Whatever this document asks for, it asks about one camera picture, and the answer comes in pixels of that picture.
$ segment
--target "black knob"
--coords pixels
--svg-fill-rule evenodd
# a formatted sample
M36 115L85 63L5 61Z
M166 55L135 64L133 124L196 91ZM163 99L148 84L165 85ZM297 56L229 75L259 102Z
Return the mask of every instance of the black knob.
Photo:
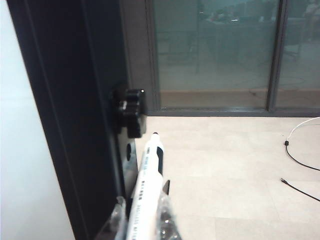
M127 127L128 138L141 138L146 133L147 105L143 89L125 92L125 100L120 102L121 123Z

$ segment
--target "sliding glass door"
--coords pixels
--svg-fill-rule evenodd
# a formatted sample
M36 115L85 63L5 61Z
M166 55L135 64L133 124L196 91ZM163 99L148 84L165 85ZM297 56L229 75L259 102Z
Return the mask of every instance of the sliding glass door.
M279 2L154 0L162 108L265 108Z
M320 115L319 0L122 0L150 115Z
M320 1L290 1L277 108L320 109Z

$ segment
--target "metal frame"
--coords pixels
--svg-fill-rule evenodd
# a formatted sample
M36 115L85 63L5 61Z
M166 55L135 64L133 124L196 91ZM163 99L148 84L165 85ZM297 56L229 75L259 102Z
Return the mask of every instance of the metal frame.
M139 52L139 58L148 61L149 69L141 68L134 60L128 62L136 72L150 71L151 74L147 78L139 78L133 75L132 82L136 88L145 88L152 91L152 97L148 98L149 104L148 114L150 116L185 116L185 117L205 117L205 116L238 116L238 117L316 117L320 115L320 109L305 108L276 108L276 97L279 85L281 61L284 53L284 36L286 32L286 23L288 18L288 2L290 0L280 0L278 7L278 17L276 22L276 32L274 39L274 49L269 78L269 90L266 99L266 108L215 108L215 109L174 109L161 108L159 94L159 74L158 63L156 57L157 43L155 40L155 25L153 0L144 0L144 2L135 3L127 8L127 13L135 12L140 15L140 22L135 25L129 24L126 29L128 35L134 35L137 26L143 26L144 34L147 35L144 40L140 36L136 38L125 39L127 47L135 49Z
M138 174L112 101L127 84L119 3L7 2L75 239L93 240Z

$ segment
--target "tiled floor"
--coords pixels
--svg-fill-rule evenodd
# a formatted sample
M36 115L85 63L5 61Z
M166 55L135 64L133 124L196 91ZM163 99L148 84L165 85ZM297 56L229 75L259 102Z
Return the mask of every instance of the tiled floor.
M293 162L283 142L306 118L149 117L144 144L158 132L165 179L183 240L318 240L320 172ZM289 151L320 168L320 120L299 128Z

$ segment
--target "clear plastic bag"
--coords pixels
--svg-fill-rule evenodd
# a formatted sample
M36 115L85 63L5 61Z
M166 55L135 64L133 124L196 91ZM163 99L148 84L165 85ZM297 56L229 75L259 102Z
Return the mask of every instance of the clear plastic bag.
M115 204L109 220L97 234L95 240L125 240L128 229L126 216L126 200L118 196L118 203Z
M163 191L160 193L156 218L156 240L182 240L170 198Z

